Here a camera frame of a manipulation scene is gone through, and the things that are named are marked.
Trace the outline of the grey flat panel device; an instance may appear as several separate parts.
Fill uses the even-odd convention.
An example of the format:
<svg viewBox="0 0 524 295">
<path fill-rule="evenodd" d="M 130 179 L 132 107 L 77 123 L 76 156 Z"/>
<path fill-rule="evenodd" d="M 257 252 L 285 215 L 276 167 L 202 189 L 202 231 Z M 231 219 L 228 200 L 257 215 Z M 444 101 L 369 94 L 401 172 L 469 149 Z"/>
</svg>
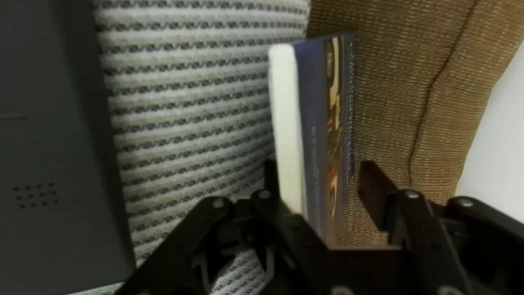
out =
<svg viewBox="0 0 524 295">
<path fill-rule="evenodd" d="M 135 270 L 91 0 L 0 0 L 0 295 Z"/>
</svg>

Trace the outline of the blue paperback book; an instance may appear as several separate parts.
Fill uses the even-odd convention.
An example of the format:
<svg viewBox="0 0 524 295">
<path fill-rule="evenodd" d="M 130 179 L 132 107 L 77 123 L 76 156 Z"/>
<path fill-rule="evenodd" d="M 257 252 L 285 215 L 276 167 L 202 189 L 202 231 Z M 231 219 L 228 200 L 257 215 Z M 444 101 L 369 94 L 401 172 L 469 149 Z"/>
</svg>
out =
<svg viewBox="0 0 524 295">
<path fill-rule="evenodd" d="M 341 32 L 268 50 L 278 192 L 330 248 L 355 170 L 355 41 Z"/>
</svg>

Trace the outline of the brown woven pillow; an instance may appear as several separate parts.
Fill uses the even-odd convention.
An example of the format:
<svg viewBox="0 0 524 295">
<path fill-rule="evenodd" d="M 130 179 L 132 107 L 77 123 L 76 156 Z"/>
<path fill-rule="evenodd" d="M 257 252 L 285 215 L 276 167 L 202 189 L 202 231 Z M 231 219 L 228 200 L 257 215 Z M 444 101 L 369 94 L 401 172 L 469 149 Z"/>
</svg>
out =
<svg viewBox="0 0 524 295">
<path fill-rule="evenodd" d="M 524 0 L 312 0 L 307 37 L 356 34 L 351 175 L 338 241 L 383 245 L 361 161 L 445 205 L 493 86 L 524 41 Z"/>
</svg>

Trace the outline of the grey white striped pillow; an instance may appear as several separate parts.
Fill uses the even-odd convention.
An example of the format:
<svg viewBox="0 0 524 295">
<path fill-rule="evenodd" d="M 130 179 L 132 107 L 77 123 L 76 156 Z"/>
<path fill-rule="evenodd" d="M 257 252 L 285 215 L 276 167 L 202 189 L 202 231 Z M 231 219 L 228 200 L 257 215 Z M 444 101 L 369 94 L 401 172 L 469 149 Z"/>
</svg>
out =
<svg viewBox="0 0 524 295">
<path fill-rule="evenodd" d="M 136 265 L 204 197 L 263 187 L 268 48 L 311 0 L 91 0 Z"/>
</svg>

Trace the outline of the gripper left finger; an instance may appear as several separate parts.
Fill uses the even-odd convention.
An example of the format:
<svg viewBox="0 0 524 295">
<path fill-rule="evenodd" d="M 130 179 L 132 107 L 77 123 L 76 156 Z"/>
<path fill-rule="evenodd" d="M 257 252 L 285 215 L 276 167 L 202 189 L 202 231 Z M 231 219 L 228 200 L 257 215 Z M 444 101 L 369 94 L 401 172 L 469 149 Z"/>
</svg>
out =
<svg viewBox="0 0 524 295">
<path fill-rule="evenodd" d="M 331 295 L 321 274 L 329 251 L 278 194 L 275 160 L 264 163 L 264 186 L 236 202 L 206 197 L 189 212 L 115 295 L 211 295 L 240 252 L 253 250 L 264 269 L 260 295 Z"/>
</svg>

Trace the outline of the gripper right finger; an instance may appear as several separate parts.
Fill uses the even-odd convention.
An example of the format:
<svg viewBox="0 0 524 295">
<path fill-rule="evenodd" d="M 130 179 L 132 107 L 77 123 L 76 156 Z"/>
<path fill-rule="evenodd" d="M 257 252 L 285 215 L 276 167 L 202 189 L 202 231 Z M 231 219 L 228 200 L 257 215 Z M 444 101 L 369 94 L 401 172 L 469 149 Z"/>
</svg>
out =
<svg viewBox="0 0 524 295">
<path fill-rule="evenodd" d="M 357 192 L 388 243 L 408 252 L 416 295 L 524 295 L 523 223 L 473 197 L 438 205 L 373 161 L 361 162 Z"/>
</svg>

